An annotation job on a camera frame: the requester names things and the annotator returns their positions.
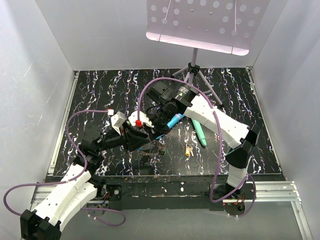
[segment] perforated white panel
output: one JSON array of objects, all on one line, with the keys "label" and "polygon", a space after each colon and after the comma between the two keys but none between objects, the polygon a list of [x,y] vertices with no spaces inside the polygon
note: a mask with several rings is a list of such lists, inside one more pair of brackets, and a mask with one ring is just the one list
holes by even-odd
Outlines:
[{"label": "perforated white panel", "polygon": [[146,36],[154,41],[243,56],[250,50],[269,2],[147,0]]}]

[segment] black and white patterned surface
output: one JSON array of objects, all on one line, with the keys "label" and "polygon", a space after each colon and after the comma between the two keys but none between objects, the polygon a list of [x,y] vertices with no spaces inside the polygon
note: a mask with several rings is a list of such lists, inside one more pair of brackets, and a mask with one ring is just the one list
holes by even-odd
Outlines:
[{"label": "black and white patterned surface", "polygon": [[[169,77],[177,69],[135,69],[135,70],[99,70],[81,71],[69,117],[80,110],[104,110],[112,108],[121,111],[127,117],[137,110],[138,98],[143,87],[152,79]],[[257,148],[251,158],[249,173],[271,174],[281,170],[271,146],[267,130],[253,91],[247,72],[244,68],[204,68],[213,89],[224,104],[224,112],[237,121],[251,126],[257,124],[261,133]],[[202,91],[207,91],[205,83],[196,78],[193,84]],[[142,109],[152,106],[152,101],[144,96]],[[110,117],[106,114],[87,113],[76,117],[71,123],[70,132],[76,143],[83,137],[92,139],[99,136],[100,131],[111,128]],[[165,144],[167,153],[151,159],[154,175],[208,175],[213,174],[217,164],[219,142],[217,135],[203,127],[207,147],[198,142],[192,122],[188,118],[176,124],[169,134],[160,141]],[[185,156],[186,143],[193,144],[194,156]],[[223,145],[224,155],[229,147]],[[64,133],[54,169],[55,176],[66,173],[76,151],[67,141]],[[99,175],[140,175],[138,162],[141,155],[137,151],[125,152],[122,147],[115,147],[104,154],[104,161],[97,171]],[[222,174],[228,173],[228,163],[223,158],[220,166]]]}]

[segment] gray floor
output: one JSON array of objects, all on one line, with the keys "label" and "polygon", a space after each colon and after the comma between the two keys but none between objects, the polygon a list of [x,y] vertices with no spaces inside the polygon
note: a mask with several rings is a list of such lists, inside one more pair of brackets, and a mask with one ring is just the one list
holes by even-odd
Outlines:
[{"label": "gray floor", "polygon": [[[290,202],[257,202],[252,211],[236,220],[205,209],[126,210],[123,226],[110,227],[79,212],[62,232],[62,240],[212,240],[302,239]],[[121,216],[106,213],[113,223]]]}]

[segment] wire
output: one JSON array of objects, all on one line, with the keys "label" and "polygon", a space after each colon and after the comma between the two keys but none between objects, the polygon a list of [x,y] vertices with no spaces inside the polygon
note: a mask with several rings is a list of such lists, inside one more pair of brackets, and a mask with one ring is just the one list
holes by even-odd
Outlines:
[{"label": "wire", "polygon": [[104,199],[105,197],[106,197],[106,195],[107,195],[107,193],[105,193],[105,195],[103,195],[102,197],[100,197],[100,198],[94,198],[95,200],[101,200],[101,199]]},{"label": "wire", "polygon": [[169,1],[169,6],[168,6],[168,9],[167,9],[166,14],[165,14],[165,18],[164,18],[164,22],[162,24],[162,28],[161,28],[161,32],[160,32],[160,36],[159,36],[158,42],[160,42],[162,31],[164,30],[164,26],[165,26],[165,24],[167,22],[167,16],[168,16],[168,12],[169,12],[169,9],[170,9],[170,5],[171,5],[171,0]]},{"label": "wire", "polygon": [[120,212],[118,210],[114,210],[114,209],[108,209],[108,208],[90,208],[90,207],[83,207],[81,210],[84,210],[84,211],[104,211],[104,212],[113,212],[113,213],[117,213],[117,214],[120,214],[123,216],[123,221],[120,222],[120,223],[117,223],[117,224],[114,224],[114,223],[110,223],[108,221],[105,221],[103,220],[102,218],[100,217],[97,217],[97,216],[92,216],[91,214],[89,214],[90,217],[92,217],[93,219],[95,220],[98,220],[106,225],[109,225],[111,227],[119,227],[121,226],[122,224],[124,224],[126,222],[126,215],[123,213],[123,212]]},{"label": "wire", "polygon": [[243,195],[242,195],[242,201],[239,203],[239,204],[243,204],[244,203],[244,201],[245,201],[245,199],[246,199],[246,195],[245,195],[245,193],[243,193]]},{"label": "wire", "polygon": [[[83,157],[83,160],[84,160],[84,167],[83,167],[83,170],[75,177],[73,178],[70,178],[69,180],[67,181],[59,181],[59,182],[45,182],[45,183],[24,183],[24,184],[19,184],[19,185],[16,185],[16,186],[13,186],[11,187],[8,191],[5,192],[4,196],[3,196],[3,204],[4,206],[13,214],[17,215],[17,216],[21,216],[21,213],[13,210],[9,205],[8,205],[8,202],[7,202],[7,196],[8,194],[15,190],[15,189],[18,189],[18,188],[22,188],[22,187],[40,187],[40,186],[54,186],[54,185],[61,185],[61,184],[66,184],[68,182],[71,182],[73,180],[76,180],[77,178],[79,178],[87,169],[87,166],[88,166],[88,160],[85,156],[85,154],[79,149],[79,147],[77,146],[77,144],[72,140],[71,138],[71,135],[69,133],[69,125],[70,125],[70,122],[71,120],[80,115],[80,114],[83,114],[83,113],[102,113],[102,114],[107,114],[108,113],[108,110],[82,110],[82,111],[78,111],[76,113],[74,113],[69,119],[68,121],[66,122],[66,125],[65,125],[65,134],[67,136],[67,138],[69,139],[69,141],[71,142],[72,146],[78,151],[78,153]],[[116,213],[119,213],[121,214],[123,217],[124,217],[124,221],[121,223],[121,225],[126,221],[126,217],[124,216],[124,214],[120,211],[117,211],[117,210],[112,210],[112,209],[109,209],[108,211],[110,212],[116,212]]]},{"label": "wire", "polygon": [[153,146],[148,150],[138,151],[140,155],[149,157],[163,155],[164,152],[166,152],[166,146],[161,142],[153,144]]},{"label": "wire", "polygon": [[255,204],[255,201],[256,201],[256,198],[257,198],[257,187],[256,187],[255,180],[254,180],[254,178],[252,177],[251,174],[249,174],[249,177],[251,178],[252,184],[253,184],[253,199],[252,199],[252,203],[250,204],[250,207],[248,208],[248,210],[245,211],[244,213],[242,213],[241,215],[238,215],[238,217],[243,217],[243,216],[247,215],[251,211],[251,209],[253,208],[253,206]]},{"label": "wire", "polygon": [[102,207],[105,204],[106,200],[109,198],[109,196],[110,196],[110,192],[105,193],[105,197],[104,197],[103,202],[101,204],[99,204],[98,206]]},{"label": "wire", "polygon": [[[245,200],[244,196],[245,196],[245,194],[242,194],[242,202],[241,202],[240,204],[242,204],[242,203],[244,202],[244,200]],[[238,197],[238,199],[236,200],[236,202],[234,202],[233,204],[234,204],[234,205],[237,205],[237,204],[239,203],[240,198],[241,198],[241,195]]]},{"label": "wire", "polygon": [[160,107],[160,105],[161,105],[161,103],[159,103],[159,104],[157,104],[157,105],[154,105],[154,106],[151,106],[151,107],[148,107],[145,112],[146,112],[146,113],[149,113],[149,111],[150,111],[151,109]]},{"label": "wire", "polygon": [[234,44],[235,44],[236,35],[237,35],[237,0],[234,0],[234,36],[232,39],[231,54],[233,54],[233,52],[234,52]]}]

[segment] white enclosure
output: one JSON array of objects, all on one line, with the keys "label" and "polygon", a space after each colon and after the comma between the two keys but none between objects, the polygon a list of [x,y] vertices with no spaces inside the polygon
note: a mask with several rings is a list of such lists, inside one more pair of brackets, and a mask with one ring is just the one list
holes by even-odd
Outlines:
[{"label": "white enclosure", "polygon": [[281,168],[298,187],[314,239],[320,238],[319,21],[319,1],[288,1],[253,67]]},{"label": "white enclosure", "polygon": [[[73,70],[183,68],[191,59],[190,47],[146,37],[147,0],[35,1]],[[200,50],[197,64],[252,66],[286,3],[270,1],[246,56]]]},{"label": "white enclosure", "polygon": [[270,0],[147,0],[148,39],[245,56]]},{"label": "white enclosure", "polygon": [[[0,0],[0,195],[41,182],[57,140],[73,71],[37,4]],[[14,190],[10,206],[30,208],[34,187]],[[0,239],[20,239],[19,217],[0,204]]]},{"label": "white enclosure", "polygon": [[[201,49],[197,58],[201,67],[253,66],[275,152],[284,175],[298,186],[315,239],[319,21],[319,0],[270,0],[247,55]],[[147,0],[0,0],[1,196],[46,176],[73,71],[182,68],[190,61],[190,47],[149,40],[146,31]],[[29,209],[33,191],[13,191],[12,208]],[[0,239],[19,239],[19,217],[3,204],[0,214]]]}]

